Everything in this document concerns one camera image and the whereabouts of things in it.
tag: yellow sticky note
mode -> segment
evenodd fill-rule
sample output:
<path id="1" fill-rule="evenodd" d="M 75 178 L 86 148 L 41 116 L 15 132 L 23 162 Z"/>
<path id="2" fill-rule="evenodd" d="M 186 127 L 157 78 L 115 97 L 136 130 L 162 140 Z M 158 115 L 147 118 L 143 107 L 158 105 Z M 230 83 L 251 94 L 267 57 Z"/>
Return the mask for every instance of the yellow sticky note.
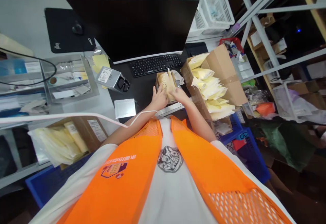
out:
<path id="1" fill-rule="evenodd" d="M 110 68 L 110 63 L 107 55 L 96 55 L 93 56 L 93 61 L 95 66 L 100 67 L 108 67 Z"/>

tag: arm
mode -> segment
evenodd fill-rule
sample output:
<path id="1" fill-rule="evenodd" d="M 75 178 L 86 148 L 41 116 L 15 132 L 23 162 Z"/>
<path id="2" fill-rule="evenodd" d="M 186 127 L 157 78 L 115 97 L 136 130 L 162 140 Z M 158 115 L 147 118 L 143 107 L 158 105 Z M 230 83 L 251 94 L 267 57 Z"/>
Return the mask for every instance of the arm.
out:
<path id="1" fill-rule="evenodd" d="M 154 86 L 152 102 L 143 111 L 151 111 L 151 110 L 159 111 L 165 108 L 167 103 L 168 103 L 167 95 L 165 90 L 162 90 L 162 85 L 160 85 L 157 92 Z M 136 134 L 141 128 L 143 128 L 143 126 L 147 123 L 147 121 L 154 115 L 155 112 L 148 112 L 148 113 L 141 114 L 137 118 L 135 123 L 132 124 L 131 127 L 129 128 L 119 127 L 103 142 L 101 146 L 109 143 L 120 145 L 124 141 L 128 140 L 131 136 Z M 136 116 L 128 120 L 125 123 L 125 125 L 130 125 L 132 121 L 136 118 Z"/>
<path id="2" fill-rule="evenodd" d="M 216 141 L 214 132 L 207 124 L 203 116 L 200 114 L 195 104 L 186 95 L 186 93 L 182 89 L 177 88 L 176 91 L 172 93 L 172 95 L 178 102 L 184 105 L 194 133 L 208 142 Z"/>

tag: logitech mouse pad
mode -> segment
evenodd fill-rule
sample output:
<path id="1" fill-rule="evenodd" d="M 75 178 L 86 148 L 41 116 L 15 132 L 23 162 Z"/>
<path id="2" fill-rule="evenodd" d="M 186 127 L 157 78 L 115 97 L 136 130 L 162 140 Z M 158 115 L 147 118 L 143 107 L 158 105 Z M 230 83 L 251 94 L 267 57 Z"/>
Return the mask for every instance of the logitech mouse pad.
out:
<path id="1" fill-rule="evenodd" d="M 51 51 L 53 53 L 93 51 L 95 40 L 80 17 L 70 9 L 45 8 Z M 82 34 L 75 34 L 73 26 L 80 24 Z"/>

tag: computer monitor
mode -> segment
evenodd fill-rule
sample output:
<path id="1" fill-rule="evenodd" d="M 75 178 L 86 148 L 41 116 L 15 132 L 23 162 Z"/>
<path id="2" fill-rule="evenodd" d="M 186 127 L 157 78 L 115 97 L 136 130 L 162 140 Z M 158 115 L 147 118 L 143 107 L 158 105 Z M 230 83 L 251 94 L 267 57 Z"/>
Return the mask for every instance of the computer monitor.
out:
<path id="1" fill-rule="evenodd" d="M 114 64 L 181 54 L 199 0 L 67 0 Z"/>

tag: black keyboard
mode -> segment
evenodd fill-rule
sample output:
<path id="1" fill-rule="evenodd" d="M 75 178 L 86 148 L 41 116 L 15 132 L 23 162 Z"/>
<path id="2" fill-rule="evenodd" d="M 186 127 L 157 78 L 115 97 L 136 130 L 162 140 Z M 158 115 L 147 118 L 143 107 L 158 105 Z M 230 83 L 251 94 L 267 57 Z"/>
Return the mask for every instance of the black keyboard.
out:
<path id="1" fill-rule="evenodd" d="M 163 55 L 132 61 L 130 66 L 133 76 L 137 78 L 151 73 L 163 72 L 167 68 L 181 67 L 182 63 L 179 55 Z"/>

